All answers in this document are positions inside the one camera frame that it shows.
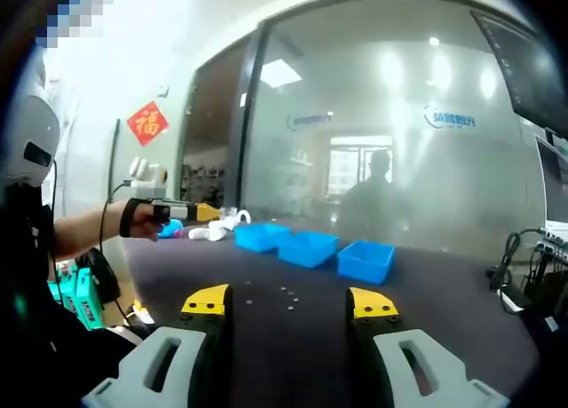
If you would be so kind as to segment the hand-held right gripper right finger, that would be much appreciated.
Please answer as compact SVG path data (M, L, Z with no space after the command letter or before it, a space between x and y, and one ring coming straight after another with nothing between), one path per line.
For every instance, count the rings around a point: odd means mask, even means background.
M466 365L394 302L359 287L345 293L347 377L354 407L506 407L509 399L467 376Z

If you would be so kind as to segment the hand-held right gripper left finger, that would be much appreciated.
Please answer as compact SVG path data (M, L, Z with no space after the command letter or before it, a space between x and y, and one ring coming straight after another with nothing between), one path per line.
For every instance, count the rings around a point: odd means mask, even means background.
M233 364L233 289L188 296L173 326L161 326L99 383L84 407L226 407Z

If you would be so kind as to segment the person's left hand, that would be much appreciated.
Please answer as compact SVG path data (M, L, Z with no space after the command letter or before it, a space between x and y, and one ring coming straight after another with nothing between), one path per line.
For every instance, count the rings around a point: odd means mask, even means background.
M123 238L150 239L156 241L169 218L154 213L149 200L130 198L117 203L119 206L119 236Z

